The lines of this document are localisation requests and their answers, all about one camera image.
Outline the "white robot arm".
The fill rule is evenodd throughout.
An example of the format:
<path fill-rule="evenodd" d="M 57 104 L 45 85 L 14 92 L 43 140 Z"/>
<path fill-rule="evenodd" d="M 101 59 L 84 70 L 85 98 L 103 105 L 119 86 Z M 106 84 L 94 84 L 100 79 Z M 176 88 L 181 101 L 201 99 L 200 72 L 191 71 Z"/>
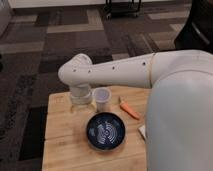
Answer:
<path fill-rule="evenodd" d="M 58 77 L 84 103 L 92 84 L 150 91 L 145 115 L 148 171 L 213 171 L 213 54 L 155 52 L 94 64 L 80 53 Z"/>

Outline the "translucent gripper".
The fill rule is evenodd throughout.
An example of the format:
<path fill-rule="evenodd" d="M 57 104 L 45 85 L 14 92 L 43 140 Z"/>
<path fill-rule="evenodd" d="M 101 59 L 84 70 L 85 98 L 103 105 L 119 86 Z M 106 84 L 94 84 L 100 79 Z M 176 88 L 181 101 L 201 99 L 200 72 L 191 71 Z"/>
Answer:
<path fill-rule="evenodd" d="M 78 113 L 80 110 L 82 111 L 96 110 L 91 93 L 81 97 L 70 95 L 70 100 L 71 100 L 71 110 L 73 113 Z"/>

